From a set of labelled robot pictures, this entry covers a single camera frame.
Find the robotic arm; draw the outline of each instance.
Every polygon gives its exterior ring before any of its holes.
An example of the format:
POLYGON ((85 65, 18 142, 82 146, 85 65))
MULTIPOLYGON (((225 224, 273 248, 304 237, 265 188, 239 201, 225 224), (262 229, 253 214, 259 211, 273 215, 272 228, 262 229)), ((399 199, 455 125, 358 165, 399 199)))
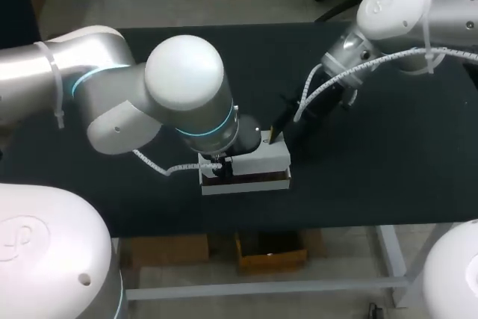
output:
MULTIPOLYGON (((349 104, 356 97, 367 76, 378 66, 366 65, 369 61, 385 59, 387 55, 410 48, 431 46, 471 47, 476 45, 478 0, 363 0, 356 22, 332 45, 322 57, 305 83, 305 88, 288 100, 288 109, 273 124, 271 140, 292 119, 313 121, 326 116, 339 103, 349 104), (361 66, 359 71, 340 78, 317 96, 307 99, 308 89, 317 89, 331 78, 349 69, 361 66)), ((398 58, 397 68, 409 75, 432 72, 444 54, 425 54, 398 58)))
POLYGON ((115 155, 151 141, 173 126, 195 152, 210 158, 255 150, 253 118, 238 114, 223 62, 207 41, 182 35, 135 64, 114 29, 95 26, 20 48, 0 51, 0 119, 20 120, 78 104, 93 148, 115 155))

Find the floor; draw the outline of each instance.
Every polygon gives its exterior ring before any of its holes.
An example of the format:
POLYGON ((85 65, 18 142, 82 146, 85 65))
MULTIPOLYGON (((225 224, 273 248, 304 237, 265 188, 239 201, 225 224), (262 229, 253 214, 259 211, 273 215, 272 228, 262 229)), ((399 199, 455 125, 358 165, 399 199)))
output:
MULTIPOLYGON (((412 262, 432 228, 433 225, 396 226, 407 265, 412 262)), ((314 258, 303 270, 295 273, 240 276, 234 256, 221 255, 205 264, 143 268, 139 286, 157 288, 237 282, 363 279, 386 274, 374 228, 323 229, 323 239, 327 258, 314 258)), ((417 308, 393 309, 391 292, 379 289, 143 301, 134 303, 130 312, 131 319, 182 319, 191 316, 211 319, 366 319, 370 302, 385 308, 388 319, 429 319, 420 300, 417 308)))
MULTIPOLYGON (((48 0, 40 20, 42 35, 87 25, 115 28, 312 22, 341 0, 48 0)), ((353 10, 342 19, 351 19, 353 10)), ((397 226, 409 264, 432 225, 397 226)), ((233 262, 212 261, 181 267, 146 268, 142 288, 264 280, 362 278, 383 275, 373 229, 324 229, 328 258, 315 259, 295 274, 239 277, 233 262)), ((390 293, 382 290, 320 294, 274 294, 162 300, 136 303, 132 319, 172 318, 330 318, 364 319, 370 301, 386 308, 388 319, 425 319, 424 309, 393 309, 390 293)))

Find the robot logo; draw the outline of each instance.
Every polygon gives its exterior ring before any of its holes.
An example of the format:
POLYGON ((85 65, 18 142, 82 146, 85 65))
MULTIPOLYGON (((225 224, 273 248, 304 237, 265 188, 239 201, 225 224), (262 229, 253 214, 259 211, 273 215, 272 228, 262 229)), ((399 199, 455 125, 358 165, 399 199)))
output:
POLYGON ((36 217, 18 216, 0 222, 0 265, 36 261, 48 249, 50 233, 36 217))
POLYGON ((367 3, 367 13, 370 15, 381 13, 392 3, 393 0, 369 0, 367 3))

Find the black table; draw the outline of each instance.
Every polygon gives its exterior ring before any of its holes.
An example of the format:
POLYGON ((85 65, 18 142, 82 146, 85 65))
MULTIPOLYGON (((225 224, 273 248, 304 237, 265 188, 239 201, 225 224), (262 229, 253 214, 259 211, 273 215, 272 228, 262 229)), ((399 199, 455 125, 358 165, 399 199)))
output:
MULTIPOLYGON (((162 40, 194 34, 223 57, 235 102, 262 128, 279 93, 304 81, 346 24, 130 29, 137 61, 162 40)), ((378 69, 356 106, 338 109, 293 156, 289 191, 201 196, 196 171, 159 176, 132 154, 107 156, 87 142, 77 110, 59 131, 50 111, 27 119, 0 180, 48 185, 90 202, 112 236, 434 223, 478 217, 478 92, 454 59, 434 76, 378 69)), ((170 128, 142 148, 165 167, 196 160, 170 128)))

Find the metal table frame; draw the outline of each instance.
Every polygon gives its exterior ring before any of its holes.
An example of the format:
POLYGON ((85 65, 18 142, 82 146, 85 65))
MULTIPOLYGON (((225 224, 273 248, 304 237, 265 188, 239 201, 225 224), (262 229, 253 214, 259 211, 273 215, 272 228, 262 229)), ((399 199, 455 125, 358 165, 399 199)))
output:
MULTIPOLYGON (((388 276, 372 279, 328 279, 298 282, 259 282, 219 285, 194 285, 171 288, 129 289, 128 300, 159 300, 172 298, 215 297, 239 294, 293 293, 307 291, 340 291, 350 289, 393 288, 394 304, 397 308, 415 306, 423 283, 423 266, 428 253, 436 241, 451 228, 452 223, 440 223, 430 233, 425 244, 406 268, 394 226, 377 226, 379 243, 387 265, 388 276)), ((120 240, 113 239, 115 249, 120 240)))

